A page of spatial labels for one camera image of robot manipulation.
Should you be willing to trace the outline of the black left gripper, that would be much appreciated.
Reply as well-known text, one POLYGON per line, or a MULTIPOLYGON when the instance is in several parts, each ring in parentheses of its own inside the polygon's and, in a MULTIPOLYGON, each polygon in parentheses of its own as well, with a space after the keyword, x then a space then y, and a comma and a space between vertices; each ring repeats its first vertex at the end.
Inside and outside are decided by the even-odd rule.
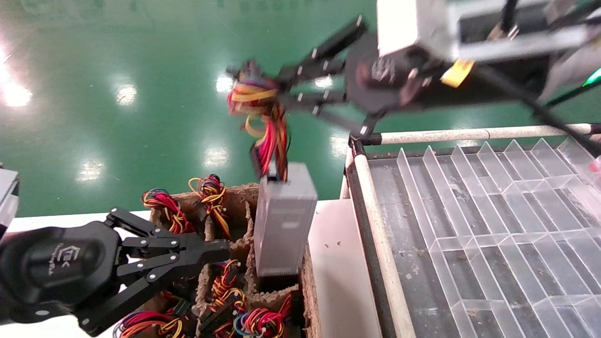
POLYGON ((172 233, 124 209, 114 208, 104 225, 45 227, 6 232, 1 238, 1 323, 38 323, 76 316, 91 337, 110 329, 167 286, 198 276, 206 264, 230 258, 227 240, 205 240, 195 232, 172 233), (124 238, 121 228, 135 235, 124 238), (118 268, 137 280, 122 286, 118 268))

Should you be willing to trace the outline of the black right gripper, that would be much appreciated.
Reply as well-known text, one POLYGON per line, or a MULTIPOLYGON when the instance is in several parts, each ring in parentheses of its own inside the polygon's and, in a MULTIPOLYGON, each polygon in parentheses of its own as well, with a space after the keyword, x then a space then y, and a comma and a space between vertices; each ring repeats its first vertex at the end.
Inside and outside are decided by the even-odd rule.
POLYGON ((451 89, 435 79, 441 75, 442 62, 432 60, 421 49, 412 48, 381 56, 377 36, 365 34, 367 30, 363 16, 359 15, 313 47, 301 61, 283 66, 277 74, 280 88, 288 91, 309 80, 340 74, 345 68, 346 93, 283 92, 277 95, 277 103, 286 111, 303 111, 359 138, 372 135, 384 113, 451 105, 451 89), (339 58, 351 45, 346 60, 339 58), (351 102, 365 112, 362 122, 326 109, 351 102))

